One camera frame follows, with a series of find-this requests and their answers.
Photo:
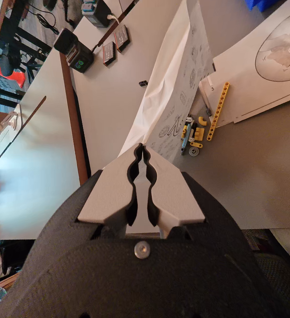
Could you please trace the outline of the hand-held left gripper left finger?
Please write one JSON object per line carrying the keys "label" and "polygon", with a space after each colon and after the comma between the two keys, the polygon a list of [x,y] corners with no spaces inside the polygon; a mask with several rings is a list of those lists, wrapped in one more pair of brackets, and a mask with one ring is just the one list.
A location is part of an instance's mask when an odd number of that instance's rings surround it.
{"label": "hand-held left gripper left finger", "polygon": [[125,238],[127,225],[137,216],[134,181],[139,175],[143,144],[138,143],[106,165],[78,215],[78,221],[108,227]]}

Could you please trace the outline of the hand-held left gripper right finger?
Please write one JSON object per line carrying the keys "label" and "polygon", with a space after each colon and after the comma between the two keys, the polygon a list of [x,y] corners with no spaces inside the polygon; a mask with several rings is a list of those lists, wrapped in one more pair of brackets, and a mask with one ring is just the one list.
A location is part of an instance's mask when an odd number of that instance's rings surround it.
{"label": "hand-held left gripper right finger", "polygon": [[159,227],[161,238],[166,239],[174,227],[203,223],[205,216],[181,171],[147,146],[143,161],[150,182],[148,218]]}

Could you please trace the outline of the long yellow lego beam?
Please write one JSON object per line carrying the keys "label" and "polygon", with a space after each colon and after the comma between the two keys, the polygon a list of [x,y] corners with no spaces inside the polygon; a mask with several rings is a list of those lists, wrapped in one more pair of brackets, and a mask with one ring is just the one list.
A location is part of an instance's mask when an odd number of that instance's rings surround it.
{"label": "long yellow lego beam", "polygon": [[221,92],[221,95],[220,95],[220,98],[219,98],[218,105],[217,105],[215,113],[214,113],[214,117],[211,121],[211,127],[210,127],[208,135],[207,135],[207,141],[211,141],[213,136],[214,136],[215,129],[216,129],[217,123],[219,121],[219,117],[220,117],[220,114],[222,111],[222,107],[224,105],[224,101],[226,99],[226,95],[227,95],[229,86],[230,86],[230,83],[228,81],[225,82],[223,89],[222,89],[222,92]]}

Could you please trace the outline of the large printed paper bag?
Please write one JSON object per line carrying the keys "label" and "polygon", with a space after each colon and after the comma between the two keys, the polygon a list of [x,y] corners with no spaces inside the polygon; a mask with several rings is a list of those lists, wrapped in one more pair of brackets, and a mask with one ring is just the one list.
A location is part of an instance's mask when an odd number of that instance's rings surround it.
{"label": "large printed paper bag", "polygon": [[199,82],[214,71],[212,64],[200,3],[182,1],[119,155],[141,142],[173,161]]}

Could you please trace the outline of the grey lego sword blade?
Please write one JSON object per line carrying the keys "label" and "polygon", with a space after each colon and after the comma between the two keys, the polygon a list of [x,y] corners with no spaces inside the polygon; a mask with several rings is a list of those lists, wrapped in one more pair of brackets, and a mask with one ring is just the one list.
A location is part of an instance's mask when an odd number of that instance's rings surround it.
{"label": "grey lego sword blade", "polygon": [[211,117],[213,114],[212,114],[212,111],[211,111],[211,108],[210,108],[209,100],[208,100],[206,95],[203,97],[203,100],[205,102],[206,113],[207,113],[208,117]]}

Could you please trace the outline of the lego instruction booklet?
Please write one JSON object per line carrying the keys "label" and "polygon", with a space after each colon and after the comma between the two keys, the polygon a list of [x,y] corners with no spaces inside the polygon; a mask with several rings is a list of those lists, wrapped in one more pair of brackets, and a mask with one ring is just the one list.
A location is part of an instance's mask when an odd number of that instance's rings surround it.
{"label": "lego instruction booklet", "polygon": [[214,115],[230,86],[216,127],[237,123],[290,101],[290,1],[214,58],[216,71],[199,84]]}

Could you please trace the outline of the white table brown edge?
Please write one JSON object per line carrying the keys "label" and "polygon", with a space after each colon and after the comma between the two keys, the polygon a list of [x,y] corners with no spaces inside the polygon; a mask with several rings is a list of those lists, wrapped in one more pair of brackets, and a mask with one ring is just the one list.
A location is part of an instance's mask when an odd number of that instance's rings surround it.
{"label": "white table brown edge", "polygon": [[0,134],[0,240],[36,239],[87,180],[66,58],[52,49],[20,102],[24,128]]}

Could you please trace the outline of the black power charger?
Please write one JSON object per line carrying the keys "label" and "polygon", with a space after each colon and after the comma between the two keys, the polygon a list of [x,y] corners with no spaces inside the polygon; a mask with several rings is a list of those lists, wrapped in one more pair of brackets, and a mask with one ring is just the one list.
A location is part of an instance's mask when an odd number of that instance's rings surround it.
{"label": "black power charger", "polygon": [[81,13],[97,28],[107,28],[111,20],[118,21],[103,0],[85,0]]}

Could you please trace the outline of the large blue storage bin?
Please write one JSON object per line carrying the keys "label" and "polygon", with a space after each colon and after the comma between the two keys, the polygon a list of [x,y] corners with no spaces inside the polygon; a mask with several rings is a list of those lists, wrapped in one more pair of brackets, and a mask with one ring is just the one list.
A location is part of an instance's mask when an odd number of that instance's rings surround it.
{"label": "large blue storage bin", "polygon": [[249,11],[252,11],[254,7],[263,13],[272,6],[280,5],[286,2],[286,0],[244,0]]}

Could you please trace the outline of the black desk frame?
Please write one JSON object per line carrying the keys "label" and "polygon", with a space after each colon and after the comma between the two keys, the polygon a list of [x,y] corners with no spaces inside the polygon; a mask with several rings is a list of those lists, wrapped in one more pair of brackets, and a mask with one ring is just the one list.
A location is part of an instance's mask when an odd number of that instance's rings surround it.
{"label": "black desk frame", "polygon": [[13,48],[44,62],[47,58],[45,53],[49,53],[52,48],[19,27],[28,2],[26,0],[12,1],[12,11],[8,18],[5,15],[10,1],[0,1],[0,48],[10,44]]}

